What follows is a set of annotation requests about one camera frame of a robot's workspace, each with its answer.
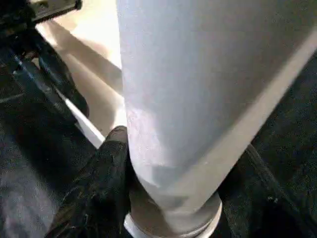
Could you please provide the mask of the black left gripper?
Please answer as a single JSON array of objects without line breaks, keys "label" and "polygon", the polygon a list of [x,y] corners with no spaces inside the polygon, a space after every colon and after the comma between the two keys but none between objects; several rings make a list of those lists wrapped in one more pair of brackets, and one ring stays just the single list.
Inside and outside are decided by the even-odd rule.
[{"label": "black left gripper", "polygon": [[[81,0],[2,0],[0,2],[0,40],[10,38],[44,21],[82,8]],[[89,106],[77,90],[73,77],[59,54],[49,45],[34,45],[39,67],[34,81],[56,113],[73,119],[70,109],[59,93],[69,99],[85,116]]]}]

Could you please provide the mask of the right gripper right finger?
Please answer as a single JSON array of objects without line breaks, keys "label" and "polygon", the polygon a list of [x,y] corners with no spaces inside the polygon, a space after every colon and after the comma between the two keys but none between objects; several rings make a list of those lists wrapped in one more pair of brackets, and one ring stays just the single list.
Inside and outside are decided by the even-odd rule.
[{"label": "right gripper right finger", "polygon": [[221,238],[315,238],[317,225],[273,176],[253,145],[218,189]]}]

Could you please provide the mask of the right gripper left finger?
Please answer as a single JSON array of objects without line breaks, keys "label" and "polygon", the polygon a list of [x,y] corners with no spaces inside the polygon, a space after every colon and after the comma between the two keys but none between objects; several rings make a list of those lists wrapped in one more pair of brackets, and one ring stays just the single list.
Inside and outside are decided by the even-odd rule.
[{"label": "right gripper left finger", "polygon": [[75,177],[47,238],[124,238],[134,180],[125,126],[115,127]]}]

